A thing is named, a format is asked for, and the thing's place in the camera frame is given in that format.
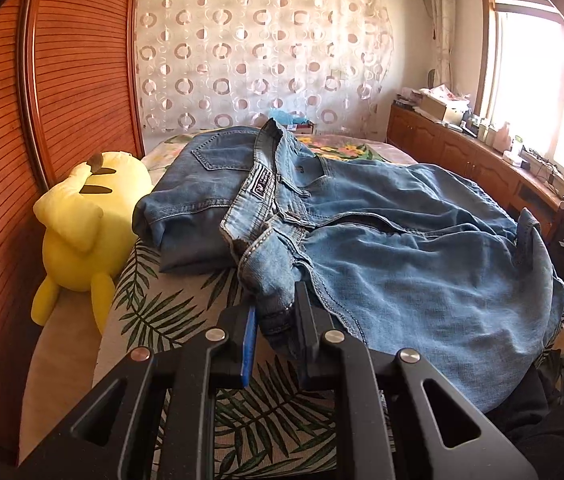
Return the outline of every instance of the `brand label patch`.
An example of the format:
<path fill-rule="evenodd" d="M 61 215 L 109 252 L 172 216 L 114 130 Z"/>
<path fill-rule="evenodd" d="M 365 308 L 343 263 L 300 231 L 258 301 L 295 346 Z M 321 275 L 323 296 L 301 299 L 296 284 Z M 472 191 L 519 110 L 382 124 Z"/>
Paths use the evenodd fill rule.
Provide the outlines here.
<path fill-rule="evenodd" d="M 271 172 L 263 167 L 259 171 L 259 175 L 255 177 L 255 183 L 251 187 L 251 193 L 264 200 L 264 193 L 268 184 L 271 182 Z"/>

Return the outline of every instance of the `blue denim jeans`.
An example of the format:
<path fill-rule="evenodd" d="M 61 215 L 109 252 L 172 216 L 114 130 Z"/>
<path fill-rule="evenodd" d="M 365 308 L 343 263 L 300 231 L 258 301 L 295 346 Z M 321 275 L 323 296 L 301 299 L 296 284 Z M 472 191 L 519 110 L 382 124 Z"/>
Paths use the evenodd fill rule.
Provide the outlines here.
<path fill-rule="evenodd" d="M 297 341 L 294 283 L 370 348 L 421 351 L 480 410 L 497 406 L 564 316 L 524 210 L 517 224 L 475 183 L 440 167 L 314 155 L 269 121 L 197 136 L 134 228 L 161 270 L 238 264 L 260 329 Z"/>

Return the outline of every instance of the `stuffed animal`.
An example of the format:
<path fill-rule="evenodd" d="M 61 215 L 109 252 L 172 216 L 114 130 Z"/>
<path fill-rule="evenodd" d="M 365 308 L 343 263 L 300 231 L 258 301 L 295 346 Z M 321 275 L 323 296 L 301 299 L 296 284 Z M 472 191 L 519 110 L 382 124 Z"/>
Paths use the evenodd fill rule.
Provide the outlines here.
<path fill-rule="evenodd" d="M 133 209 L 151 192 L 151 177 L 142 162 L 124 152 L 92 156 L 73 168 L 33 206 L 46 227 L 42 260 L 46 278 L 33 298 L 31 319 L 44 325 L 60 286 L 91 291 L 100 333 L 113 301 L 113 278 L 122 270 L 136 241 Z"/>

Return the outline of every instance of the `bed sheet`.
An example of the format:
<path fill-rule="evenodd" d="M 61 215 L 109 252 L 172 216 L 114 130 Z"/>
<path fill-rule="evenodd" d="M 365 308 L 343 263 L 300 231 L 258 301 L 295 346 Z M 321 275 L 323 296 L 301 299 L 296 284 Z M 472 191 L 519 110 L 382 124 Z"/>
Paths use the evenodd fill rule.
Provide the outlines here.
<path fill-rule="evenodd" d="M 192 138 L 178 135 L 158 145 L 143 162 L 153 184 Z M 327 158 L 415 160 L 381 142 L 341 136 L 298 136 Z M 135 346 L 176 348 L 212 327 L 222 309 L 242 295 L 235 270 L 176 276 L 159 273 L 159 254 L 141 241 L 118 278 L 94 381 Z M 258 335 L 254 374 L 243 391 L 220 391 L 215 418 L 215 472 L 219 476 L 277 476 L 335 466 L 334 401 L 328 393 L 304 393 L 293 364 Z M 156 449 L 154 462 L 159 460 Z"/>

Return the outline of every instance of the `metal screw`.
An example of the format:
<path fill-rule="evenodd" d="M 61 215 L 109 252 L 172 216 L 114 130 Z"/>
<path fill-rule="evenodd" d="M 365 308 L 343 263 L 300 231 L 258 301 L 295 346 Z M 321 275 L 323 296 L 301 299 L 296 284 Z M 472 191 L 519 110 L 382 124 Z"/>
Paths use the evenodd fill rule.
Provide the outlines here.
<path fill-rule="evenodd" d="M 421 355 L 414 348 L 402 348 L 399 351 L 399 358 L 405 363 L 415 364 L 421 359 Z"/>
<path fill-rule="evenodd" d="M 131 359 L 133 361 L 146 361 L 151 357 L 151 351 L 146 346 L 139 346 L 131 350 Z"/>
<path fill-rule="evenodd" d="M 324 339 L 329 343 L 341 343 L 344 341 L 344 334 L 342 334 L 339 330 L 329 330 L 324 334 Z"/>
<path fill-rule="evenodd" d="M 211 328 L 204 334 L 209 341 L 221 341 L 226 337 L 226 332 L 221 328 Z"/>

